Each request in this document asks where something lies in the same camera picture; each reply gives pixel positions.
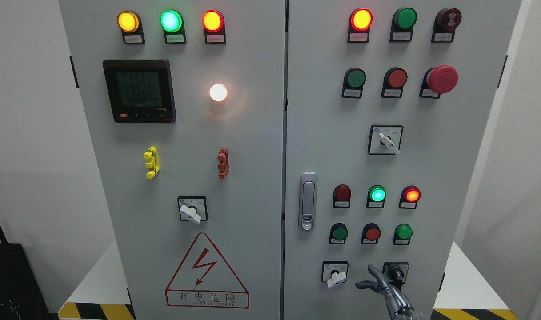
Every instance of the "white switch knob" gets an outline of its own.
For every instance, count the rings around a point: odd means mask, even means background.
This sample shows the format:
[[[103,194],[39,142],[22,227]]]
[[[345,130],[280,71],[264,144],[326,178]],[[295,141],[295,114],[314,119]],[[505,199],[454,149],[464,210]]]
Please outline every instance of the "white switch knob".
[[[340,273],[334,272],[332,277],[328,280],[328,289],[333,289],[342,284],[347,277],[345,276],[345,271]]]
[[[179,214],[183,219],[187,218],[187,220],[192,221],[195,224],[199,224],[201,222],[201,216],[197,214],[197,210],[189,208],[185,204],[181,205],[181,208],[179,209]]]
[[[395,152],[395,154],[400,154],[401,152],[397,149],[397,146],[389,139],[388,136],[379,133],[379,137],[381,138],[381,143],[388,148],[388,150],[391,150],[392,152]]]

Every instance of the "yellow handle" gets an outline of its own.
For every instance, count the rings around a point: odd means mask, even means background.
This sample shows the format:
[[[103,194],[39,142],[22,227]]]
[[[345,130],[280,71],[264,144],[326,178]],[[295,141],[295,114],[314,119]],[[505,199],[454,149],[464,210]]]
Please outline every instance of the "yellow handle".
[[[146,173],[146,178],[152,179],[160,171],[158,149],[155,146],[151,146],[148,148],[148,150],[146,150],[146,152],[144,152],[143,156],[146,160],[144,165],[146,166],[146,169],[149,169],[149,171]]]

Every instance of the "yellow black hazard stripe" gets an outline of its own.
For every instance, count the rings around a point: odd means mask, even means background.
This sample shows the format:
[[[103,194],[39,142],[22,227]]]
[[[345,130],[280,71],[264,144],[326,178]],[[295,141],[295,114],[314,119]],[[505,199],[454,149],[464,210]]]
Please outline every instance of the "yellow black hazard stripe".
[[[67,302],[59,310],[61,319],[135,320],[131,304],[83,304]],[[511,310],[434,309],[430,320],[517,320]]]
[[[67,302],[59,310],[60,319],[135,320],[131,304],[82,304]]]
[[[437,308],[430,320],[517,320],[517,317],[512,310]]]

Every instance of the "gray metal panel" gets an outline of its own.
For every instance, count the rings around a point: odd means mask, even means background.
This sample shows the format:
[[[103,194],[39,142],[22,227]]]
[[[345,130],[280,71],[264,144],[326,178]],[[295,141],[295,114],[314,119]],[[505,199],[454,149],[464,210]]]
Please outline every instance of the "gray metal panel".
[[[290,0],[286,160],[285,320],[385,319],[382,296],[353,285],[372,280],[366,267],[408,261],[404,285],[413,306],[430,315],[504,62],[519,0],[441,1]],[[348,20],[366,6],[374,16],[370,42],[347,43]],[[418,13],[410,43],[390,43],[390,20],[401,7]],[[463,20],[453,43],[431,43],[442,8],[459,8]],[[419,99],[427,69],[457,68],[460,80],[439,100]],[[362,99],[340,97],[343,75],[367,74]],[[408,75],[402,99],[382,99],[384,74],[402,67]],[[404,125],[401,154],[368,156],[371,125]],[[317,174],[315,225],[298,227],[299,177]],[[351,208],[332,208],[333,189],[352,189]],[[366,209],[369,187],[387,190],[384,209]],[[399,209],[408,185],[422,192],[418,208]],[[329,229],[345,223],[345,245],[330,245]],[[378,245],[361,245],[361,231],[377,223]],[[392,245],[393,231],[409,223],[411,245]],[[323,260],[347,260],[347,283],[328,290]]]
[[[61,0],[60,5],[137,318],[278,318],[285,3]],[[159,18],[169,8],[182,14],[187,44],[164,44]],[[210,8],[225,17],[226,44],[204,43],[201,16]],[[122,10],[140,15],[145,45],[122,42],[116,25]],[[114,123],[102,71],[106,59],[168,59],[177,122]],[[223,103],[208,96],[214,83],[227,86]],[[158,148],[161,169],[148,180],[142,153],[151,145]],[[222,146],[230,159],[225,180],[217,178]],[[195,195],[207,197],[209,220],[200,225],[179,219],[177,197]],[[167,306],[165,288],[199,232],[209,235],[242,280],[250,308]],[[202,289],[218,289],[217,276],[224,273],[217,268],[205,278],[210,287]]]

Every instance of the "white indicator light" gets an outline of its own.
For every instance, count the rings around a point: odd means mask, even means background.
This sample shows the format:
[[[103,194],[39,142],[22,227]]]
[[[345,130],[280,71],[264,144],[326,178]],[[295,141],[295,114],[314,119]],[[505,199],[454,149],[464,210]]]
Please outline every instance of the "white indicator light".
[[[209,89],[209,96],[211,99],[221,102],[227,97],[227,88],[220,83],[214,84]]]

